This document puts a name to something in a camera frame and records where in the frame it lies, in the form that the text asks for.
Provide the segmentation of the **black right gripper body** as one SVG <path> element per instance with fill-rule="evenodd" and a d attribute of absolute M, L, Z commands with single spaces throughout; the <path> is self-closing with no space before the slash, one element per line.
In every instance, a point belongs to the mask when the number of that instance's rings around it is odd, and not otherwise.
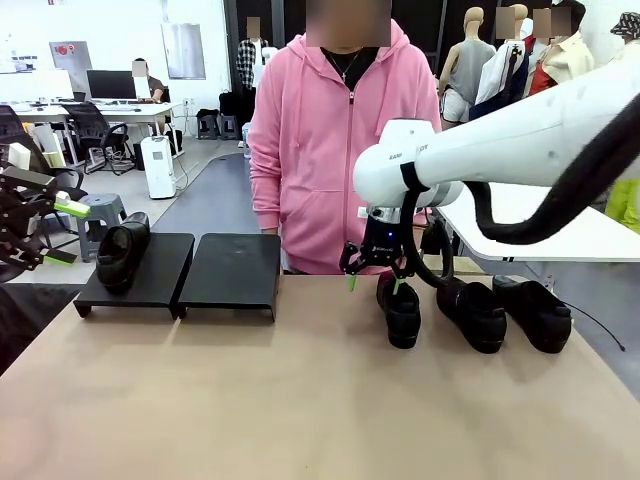
<path fill-rule="evenodd" d="M 366 263 L 396 263 L 402 257 L 400 225 L 368 219 L 360 254 Z"/>

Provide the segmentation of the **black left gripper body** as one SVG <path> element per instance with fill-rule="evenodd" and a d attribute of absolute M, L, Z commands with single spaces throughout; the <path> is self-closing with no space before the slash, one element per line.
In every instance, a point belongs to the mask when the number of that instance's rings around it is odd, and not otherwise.
<path fill-rule="evenodd" d="M 14 197 L 1 198 L 1 228 L 15 235 L 31 235 L 35 209 Z"/>

